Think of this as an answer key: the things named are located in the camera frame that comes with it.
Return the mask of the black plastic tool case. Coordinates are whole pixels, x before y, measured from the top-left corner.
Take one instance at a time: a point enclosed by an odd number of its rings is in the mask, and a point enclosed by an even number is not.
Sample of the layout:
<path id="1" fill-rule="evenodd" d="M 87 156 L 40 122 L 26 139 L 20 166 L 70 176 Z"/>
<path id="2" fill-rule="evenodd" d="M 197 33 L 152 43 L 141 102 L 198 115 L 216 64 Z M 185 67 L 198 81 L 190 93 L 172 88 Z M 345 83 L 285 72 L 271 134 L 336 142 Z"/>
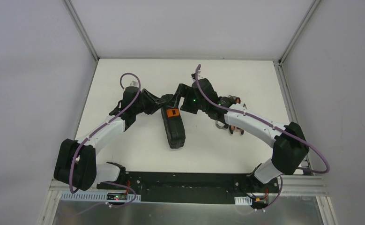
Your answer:
<path id="1" fill-rule="evenodd" d="M 171 149 L 180 149 L 186 140 L 185 128 L 179 111 L 179 100 L 173 94 L 165 94 L 166 103 L 161 108 L 167 141 Z"/>

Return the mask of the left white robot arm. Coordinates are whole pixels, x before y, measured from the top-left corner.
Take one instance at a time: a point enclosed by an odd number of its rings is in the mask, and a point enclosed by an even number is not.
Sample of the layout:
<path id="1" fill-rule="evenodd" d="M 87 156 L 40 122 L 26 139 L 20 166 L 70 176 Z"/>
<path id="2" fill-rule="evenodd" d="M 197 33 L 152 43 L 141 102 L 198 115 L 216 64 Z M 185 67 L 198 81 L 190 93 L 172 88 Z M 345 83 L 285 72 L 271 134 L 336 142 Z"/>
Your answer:
<path id="1" fill-rule="evenodd" d="M 101 125 L 76 140 L 65 139 L 57 157 L 53 177 L 68 184 L 72 193 L 86 191 L 93 185 L 108 181 L 114 189 L 122 189 L 127 182 L 122 167 L 117 163 L 97 163 L 97 155 L 116 136 L 136 121 L 140 113 L 154 114 L 166 100 L 146 89 L 126 87 L 122 99 Z"/>

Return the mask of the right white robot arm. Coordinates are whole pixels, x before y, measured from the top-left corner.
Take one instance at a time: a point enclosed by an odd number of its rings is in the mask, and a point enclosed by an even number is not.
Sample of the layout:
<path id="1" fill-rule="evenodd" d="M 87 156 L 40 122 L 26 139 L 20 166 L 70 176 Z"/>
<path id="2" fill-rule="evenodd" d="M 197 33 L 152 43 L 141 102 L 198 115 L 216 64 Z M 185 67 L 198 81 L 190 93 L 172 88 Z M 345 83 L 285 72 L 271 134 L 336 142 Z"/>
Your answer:
<path id="1" fill-rule="evenodd" d="M 249 176 L 250 188 L 255 192 L 266 189 L 279 175 L 292 175 L 309 152 L 300 125 L 295 122 L 284 125 L 252 114 L 237 98 L 218 96 L 206 78 L 195 80 L 191 86 L 179 84 L 169 105 L 165 111 L 169 120 L 177 117 L 180 111 L 192 114 L 202 111 L 216 123 L 242 129 L 272 148 L 270 159 Z"/>

